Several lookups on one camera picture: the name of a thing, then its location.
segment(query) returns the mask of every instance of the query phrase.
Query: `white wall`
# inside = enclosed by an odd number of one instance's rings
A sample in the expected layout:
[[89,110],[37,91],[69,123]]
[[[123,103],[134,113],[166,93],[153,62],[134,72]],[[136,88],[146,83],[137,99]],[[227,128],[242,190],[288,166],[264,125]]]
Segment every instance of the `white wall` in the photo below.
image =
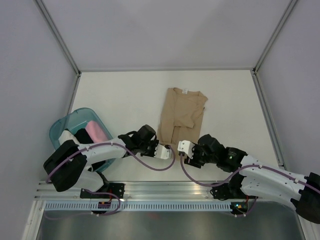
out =
[[253,68],[289,0],[44,0],[82,70]]
[[66,112],[75,73],[32,0],[0,7],[0,235],[22,236],[42,164],[53,152],[48,131]]
[[320,1],[299,1],[259,72],[291,171],[320,174]]

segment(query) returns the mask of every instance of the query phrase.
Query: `aluminum frame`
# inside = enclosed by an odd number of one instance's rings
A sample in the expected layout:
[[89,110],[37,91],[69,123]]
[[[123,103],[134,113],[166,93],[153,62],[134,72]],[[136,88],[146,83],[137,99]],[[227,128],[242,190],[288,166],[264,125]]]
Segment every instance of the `aluminum frame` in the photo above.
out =
[[[252,79],[256,88],[257,96],[260,101],[261,109],[265,118],[265,122],[267,124],[267,128],[269,131],[269,135],[271,138],[272,146],[274,152],[277,156],[277,160],[279,162],[280,167],[284,167],[284,158],[282,154],[282,149],[280,146],[280,141],[276,132],[276,128],[274,122],[272,120],[272,116],[270,110],[268,108],[268,104],[265,98],[264,91],[261,86],[261,82],[258,76],[258,71],[263,64],[269,50],[271,49],[272,45],[274,44],[275,40],[277,39],[279,33],[284,27],[284,24],[288,20],[290,14],[293,12],[293,9],[297,5],[299,0],[291,0],[288,4],[286,10],[284,11],[278,25],[276,26],[272,36],[270,37],[267,45],[265,46],[259,60],[257,61],[254,68],[251,70]],[[67,113],[71,112],[74,99],[77,93],[78,84],[81,77],[81,71],[79,70],[77,64],[75,63],[66,43],[64,42],[58,28],[56,27],[48,9],[46,8],[43,0],[34,0],[36,6],[38,7],[40,13],[42,14],[44,20],[46,21],[49,29],[51,30],[52,34],[54,35],[56,41],[58,42],[63,54],[67,58],[69,64],[71,65],[72,69],[76,73],[76,81],[74,90],[71,95],[71,100],[67,107]],[[149,71],[161,71],[165,69],[150,69]],[[170,69],[171,71],[174,70],[193,70],[193,69]],[[207,187],[203,187],[197,185],[193,182],[183,182],[183,181],[175,181],[175,182],[124,182],[126,184],[125,194],[124,194],[124,201],[172,201],[172,202],[212,202],[212,201],[219,201],[213,199],[212,195],[210,194],[210,189]],[[85,201],[84,199],[80,199],[80,189],[78,188],[71,188],[65,192],[57,192],[52,185],[45,184],[45,182],[40,182],[38,184],[38,188],[35,194],[35,198],[30,210],[30,214],[25,226],[25,230],[23,233],[23,240],[34,240],[37,237],[41,219],[44,212],[44,207],[46,201]],[[259,199],[259,202],[265,202],[264,199]],[[316,225],[314,223],[310,223],[309,221],[299,217],[303,233],[305,235],[306,240],[316,240],[319,239],[317,231],[315,230]]]

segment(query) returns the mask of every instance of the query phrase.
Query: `white enclosure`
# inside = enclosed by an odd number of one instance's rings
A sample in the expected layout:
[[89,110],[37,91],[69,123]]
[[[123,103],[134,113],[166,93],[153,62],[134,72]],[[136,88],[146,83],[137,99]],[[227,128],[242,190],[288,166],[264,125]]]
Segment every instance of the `white enclosure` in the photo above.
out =
[[[142,124],[157,129],[169,87],[208,97],[200,135],[292,172],[319,174],[319,12],[318,0],[4,0],[2,238],[23,235],[54,151],[54,121],[89,107],[113,136]],[[120,160],[105,174],[187,181],[180,170],[154,174]],[[215,166],[188,171],[203,181],[227,176]],[[306,239],[318,238],[320,227],[301,225]]]

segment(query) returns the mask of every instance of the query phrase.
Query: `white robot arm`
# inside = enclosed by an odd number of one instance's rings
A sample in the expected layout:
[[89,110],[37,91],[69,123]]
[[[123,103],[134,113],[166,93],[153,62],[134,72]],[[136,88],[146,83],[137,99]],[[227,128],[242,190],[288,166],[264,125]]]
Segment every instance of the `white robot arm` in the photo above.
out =
[[[169,146],[159,144],[156,132],[149,125],[144,125],[138,131],[101,143],[76,144],[73,140],[67,140],[45,161],[43,167],[58,192],[77,187],[104,193],[108,192],[109,182],[102,173],[92,172],[92,164],[135,156],[138,153],[169,159],[172,151]],[[164,171],[169,167],[157,170]]]
[[286,205],[301,217],[320,224],[319,175],[304,176],[263,164],[240,149],[224,147],[209,134],[201,137],[197,144],[180,141],[178,151],[186,155],[184,164],[201,168],[213,163],[225,172],[233,172],[228,182],[204,184],[212,187],[213,197],[224,200],[246,196],[264,198]]

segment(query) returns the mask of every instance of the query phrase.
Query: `blue plastic basket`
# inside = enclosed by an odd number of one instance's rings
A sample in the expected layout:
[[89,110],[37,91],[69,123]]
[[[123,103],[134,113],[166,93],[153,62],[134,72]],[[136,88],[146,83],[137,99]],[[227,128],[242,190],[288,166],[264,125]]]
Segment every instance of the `blue plastic basket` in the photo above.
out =
[[[109,140],[113,139],[110,132],[107,130],[95,111],[87,107],[82,107],[59,119],[51,126],[49,130],[49,137],[53,144],[53,147],[55,149],[58,149],[60,147],[59,137],[64,130],[68,129],[69,132],[74,135],[78,130],[84,129],[90,121],[97,122],[100,128],[104,131],[106,137]],[[108,159],[105,164],[99,167],[96,171],[102,172],[103,170],[107,169],[114,161],[115,159]]]

